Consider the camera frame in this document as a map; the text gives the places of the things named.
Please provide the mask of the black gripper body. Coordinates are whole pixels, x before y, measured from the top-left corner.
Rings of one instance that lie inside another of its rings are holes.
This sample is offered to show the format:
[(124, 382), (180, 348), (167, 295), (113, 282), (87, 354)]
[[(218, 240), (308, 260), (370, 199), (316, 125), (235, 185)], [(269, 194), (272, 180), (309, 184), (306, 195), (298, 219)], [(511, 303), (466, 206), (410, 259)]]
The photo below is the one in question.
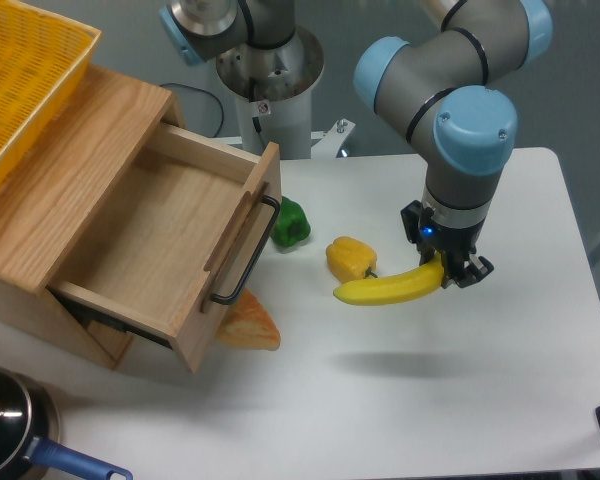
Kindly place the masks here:
[(484, 220), (470, 227), (448, 227), (433, 218), (432, 207), (424, 207), (418, 200), (404, 207), (400, 215), (411, 244), (416, 246), (420, 242), (428, 242), (440, 252), (441, 259), (445, 254), (457, 254), (467, 260), (470, 254), (476, 253), (476, 242)]

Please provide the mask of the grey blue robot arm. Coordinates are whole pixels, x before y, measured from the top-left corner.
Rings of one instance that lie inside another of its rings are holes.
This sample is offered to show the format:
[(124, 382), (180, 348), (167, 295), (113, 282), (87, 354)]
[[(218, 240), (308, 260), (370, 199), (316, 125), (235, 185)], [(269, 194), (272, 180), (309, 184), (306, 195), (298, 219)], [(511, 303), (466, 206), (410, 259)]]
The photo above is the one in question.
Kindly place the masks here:
[[(423, 261), (442, 260), (444, 286), (467, 287), (492, 272), (476, 252), (502, 170), (514, 148), (517, 112), (490, 83), (549, 47), (542, 1), (427, 1), (438, 32), (411, 45), (381, 38), (361, 55), (353, 85), (363, 103), (426, 162), (422, 198), (401, 213)], [(310, 117), (296, 100), (318, 82), (317, 40), (290, 1), (170, 1), (160, 20), (183, 61), (213, 61), (235, 98), (244, 146), (271, 142), (301, 158)]]

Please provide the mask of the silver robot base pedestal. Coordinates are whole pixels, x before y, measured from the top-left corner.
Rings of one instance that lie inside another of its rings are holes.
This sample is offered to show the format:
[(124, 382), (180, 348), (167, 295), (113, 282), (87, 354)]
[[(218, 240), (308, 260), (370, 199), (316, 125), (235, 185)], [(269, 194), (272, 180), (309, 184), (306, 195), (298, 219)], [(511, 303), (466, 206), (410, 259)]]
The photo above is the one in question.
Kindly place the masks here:
[(220, 81), (234, 98), (242, 148), (260, 154), (273, 142), (283, 160), (311, 156), (312, 90), (324, 70), (318, 39), (298, 26), (275, 49), (242, 44), (216, 60)]

